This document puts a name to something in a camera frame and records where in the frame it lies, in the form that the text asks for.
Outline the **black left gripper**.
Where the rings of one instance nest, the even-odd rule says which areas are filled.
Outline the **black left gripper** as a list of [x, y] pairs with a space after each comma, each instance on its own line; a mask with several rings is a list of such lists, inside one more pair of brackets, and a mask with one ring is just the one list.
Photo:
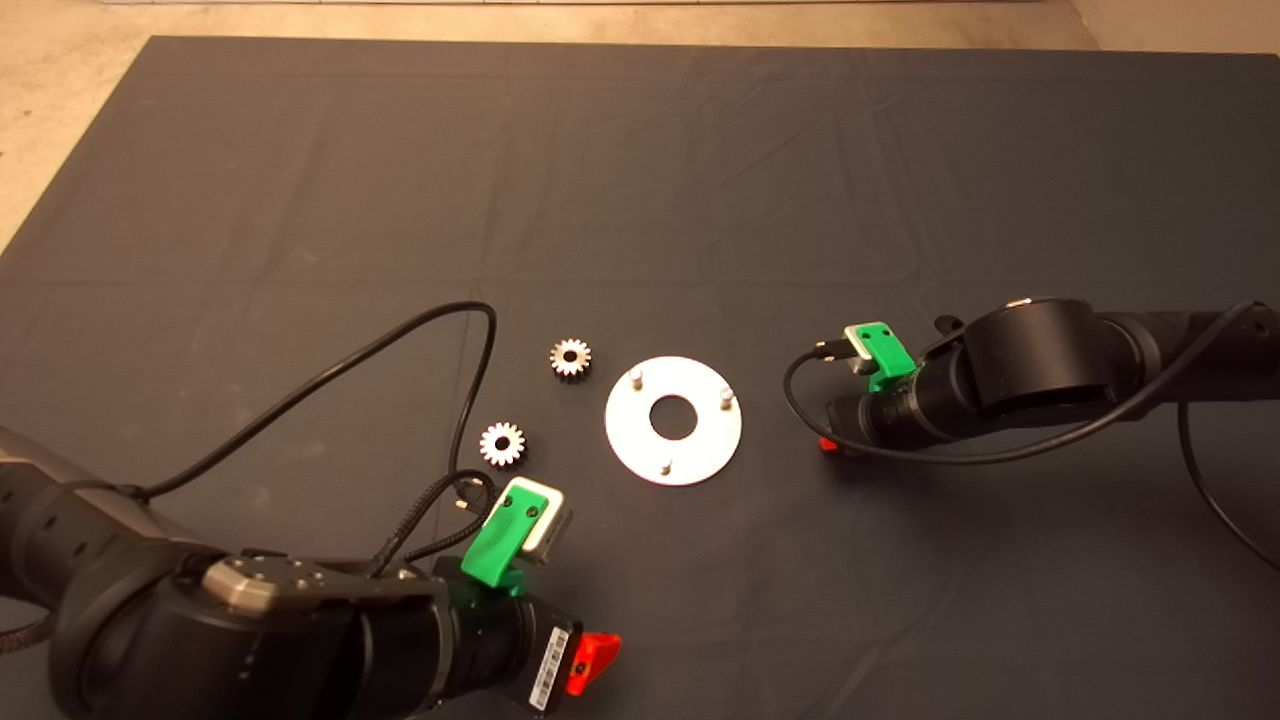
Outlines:
[[453, 659], [445, 698], [490, 691], [527, 714], [556, 714], [617, 659], [621, 635], [582, 633], [582, 623], [532, 594], [451, 587]]

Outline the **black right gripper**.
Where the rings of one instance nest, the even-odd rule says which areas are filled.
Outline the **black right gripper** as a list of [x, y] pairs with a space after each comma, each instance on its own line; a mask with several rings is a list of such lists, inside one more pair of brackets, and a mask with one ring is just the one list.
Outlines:
[[[924, 414], [916, 397], [916, 377], [893, 380], [879, 393], [846, 395], [827, 404], [827, 427], [855, 445], [916, 452], [948, 445], [954, 436]], [[844, 454], [838, 443], [819, 437], [823, 454]]]

